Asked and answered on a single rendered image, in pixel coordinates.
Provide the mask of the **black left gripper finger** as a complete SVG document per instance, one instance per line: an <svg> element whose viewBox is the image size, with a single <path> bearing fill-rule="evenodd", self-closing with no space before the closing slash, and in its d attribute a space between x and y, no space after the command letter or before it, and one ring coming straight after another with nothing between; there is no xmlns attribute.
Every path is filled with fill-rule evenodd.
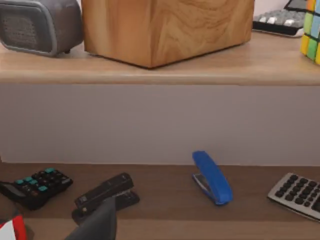
<svg viewBox="0 0 320 240"><path fill-rule="evenodd" d="M108 198L90 214L75 209L71 216L78 226L64 240L116 240L117 212L114 198Z"/></svg>

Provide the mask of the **black stapler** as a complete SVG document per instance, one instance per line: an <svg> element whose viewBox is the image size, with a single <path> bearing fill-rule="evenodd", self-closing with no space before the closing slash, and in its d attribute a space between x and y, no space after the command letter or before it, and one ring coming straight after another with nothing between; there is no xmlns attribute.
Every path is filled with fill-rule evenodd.
<svg viewBox="0 0 320 240"><path fill-rule="evenodd" d="M140 197L132 191L133 187L133 179L127 172L122 172L102 182L74 200L76 209L71 213L72 219L77 225L80 225L109 198L115 198L117 211L139 203Z"/></svg>

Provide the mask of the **black calculator with teal keys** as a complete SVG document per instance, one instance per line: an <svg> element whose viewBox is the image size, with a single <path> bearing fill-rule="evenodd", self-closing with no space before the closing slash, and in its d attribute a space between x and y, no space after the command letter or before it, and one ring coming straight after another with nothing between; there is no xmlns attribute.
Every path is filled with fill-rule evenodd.
<svg viewBox="0 0 320 240"><path fill-rule="evenodd" d="M13 182L0 181L0 194L30 211L35 211L72 184L73 180L69 176L49 167Z"/></svg>

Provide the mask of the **red and white box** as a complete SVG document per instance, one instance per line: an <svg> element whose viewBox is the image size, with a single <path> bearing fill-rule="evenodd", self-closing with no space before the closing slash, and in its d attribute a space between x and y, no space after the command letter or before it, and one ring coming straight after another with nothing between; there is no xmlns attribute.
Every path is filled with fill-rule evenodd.
<svg viewBox="0 0 320 240"><path fill-rule="evenodd" d="M21 215L16 215L9 220L0 220L0 240L28 240Z"/></svg>

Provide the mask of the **blue stapler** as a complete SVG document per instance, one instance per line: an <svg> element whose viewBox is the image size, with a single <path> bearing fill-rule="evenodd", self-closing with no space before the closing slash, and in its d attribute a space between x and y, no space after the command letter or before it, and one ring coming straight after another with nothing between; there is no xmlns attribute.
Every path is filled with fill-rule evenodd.
<svg viewBox="0 0 320 240"><path fill-rule="evenodd" d="M192 174L192 179L199 186L202 192L217 206L230 203L233 200L231 186L210 155L198 150L192 153L198 173Z"/></svg>

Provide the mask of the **wooden shelf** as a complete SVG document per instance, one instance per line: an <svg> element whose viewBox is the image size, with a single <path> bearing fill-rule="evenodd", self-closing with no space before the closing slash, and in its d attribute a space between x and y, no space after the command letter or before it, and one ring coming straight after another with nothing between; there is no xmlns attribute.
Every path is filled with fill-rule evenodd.
<svg viewBox="0 0 320 240"><path fill-rule="evenodd" d="M300 53L300 40L254 32L243 45L155 69L85 53L62 58L0 45L0 84L320 86L320 66Z"/></svg>

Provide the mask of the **silver calculator with black keys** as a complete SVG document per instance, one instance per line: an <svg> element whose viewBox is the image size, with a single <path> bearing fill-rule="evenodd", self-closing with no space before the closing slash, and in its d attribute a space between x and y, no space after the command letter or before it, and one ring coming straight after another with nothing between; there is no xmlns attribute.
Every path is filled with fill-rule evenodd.
<svg viewBox="0 0 320 240"><path fill-rule="evenodd" d="M289 172L273 186L267 198L320 223L320 181Z"/></svg>

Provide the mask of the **wooden box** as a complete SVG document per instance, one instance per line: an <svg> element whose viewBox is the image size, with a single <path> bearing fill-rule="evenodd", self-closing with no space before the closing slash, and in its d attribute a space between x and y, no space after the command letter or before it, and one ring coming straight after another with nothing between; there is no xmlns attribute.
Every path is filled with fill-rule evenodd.
<svg viewBox="0 0 320 240"><path fill-rule="evenodd" d="M255 0L81 0L86 52L156 68L251 39Z"/></svg>

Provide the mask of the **grey speaker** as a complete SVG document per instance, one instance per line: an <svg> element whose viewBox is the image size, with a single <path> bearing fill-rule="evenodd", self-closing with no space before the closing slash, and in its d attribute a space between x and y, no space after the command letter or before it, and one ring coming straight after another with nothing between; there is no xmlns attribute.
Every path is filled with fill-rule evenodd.
<svg viewBox="0 0 320 240"><path fill-rule="evenodd" d="M83 40L77 0L0 0L0 43L8 50L53 57Z"/></svg>

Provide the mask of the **grey and black keyboard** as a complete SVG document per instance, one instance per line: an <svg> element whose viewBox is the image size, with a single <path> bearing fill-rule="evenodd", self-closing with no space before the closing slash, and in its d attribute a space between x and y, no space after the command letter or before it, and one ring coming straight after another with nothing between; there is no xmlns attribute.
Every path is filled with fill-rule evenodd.
<svg viewBox="0 0 320 240"><path fill-rule="evenodd" d="M282 9L271 10L253 18L252 30L299 38L303 35L307 0L289 0Z"/></svg>

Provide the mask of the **coloured puzzle cube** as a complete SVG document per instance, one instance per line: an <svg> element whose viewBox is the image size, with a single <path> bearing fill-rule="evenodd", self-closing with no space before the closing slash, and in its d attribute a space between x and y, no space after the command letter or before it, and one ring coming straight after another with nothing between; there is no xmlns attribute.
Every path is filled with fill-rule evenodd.
<svg viewBox="0 0 320 240"><path fill-rule="evenodd" d="M307 0L300 52L320 66L320 0Z"/></svg>

